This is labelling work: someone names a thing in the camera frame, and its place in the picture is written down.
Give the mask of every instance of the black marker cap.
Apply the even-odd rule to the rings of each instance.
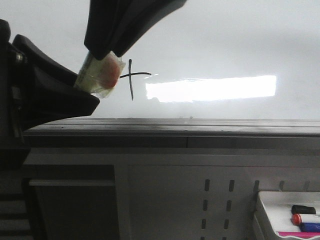
[[[317,214],[316,209],[312,206],[293,205],[292,214]]]

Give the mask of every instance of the gray metal frame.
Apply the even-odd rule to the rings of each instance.
[[[137,121],[39,126],[25,134],[37,144],[25,165],[114,165],[122,240],[251,240],[258,191],[320,191],[317,121]],[[99,145],[116,137],[105,142],[112,147]],[[132,137],[139,138],[127,145]],[[146,139],[161,140],[148,147]]]

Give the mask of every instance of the metal panel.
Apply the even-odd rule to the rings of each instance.
[[[188,137],[188,148],[319,150],[319,137]]]
[[[36,186],[49,240],[118,240],[116,190],[110,186]]]
[[[317,184],[319,174],[302,167],[132,165],[132,239],[249,238],[258,190],[308,191],[305,182]]]
[[[186,148],[186,137],[152,136],[29,136],[36,148]]]
[[[29,185],[42,187],[114,187],[115,182],[112,180],[32,179],[29,181]]]
[[[53,175],[50,169],[54,168],[45,165],[70,165],[68,174],[72,175],[72,168],[76,168],[75,165],[304,166],[312,168],[319,166],[319,160],[320,156],[317,150],[33,148],[25,164],[39,165],[37,168],[46,167],[45,174],[41,176],[41,178],[45,178],[46,175]]]

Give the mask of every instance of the black plastic arm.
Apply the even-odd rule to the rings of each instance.
[[[93,113],[100,100],[73,87],[77,79],[74,72],[53,61],[25,36],[17,35],[13,46],[27,58],[25,65],[11,71],[21,90],[22,130]]]
[[[154,24],[187,0],[91,0],[84,44],[101,60],[121,57]]]
[[[30,152],[30,147],[24,144],[12,104],[8,72],[9,38],[9,24],[0,19],[0,171],[20,168]]]

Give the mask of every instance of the red marker cap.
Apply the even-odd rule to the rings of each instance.
[[[302,223],[302,218],[299,213],[293,214],[291,221],[294,225],[299,226]]]

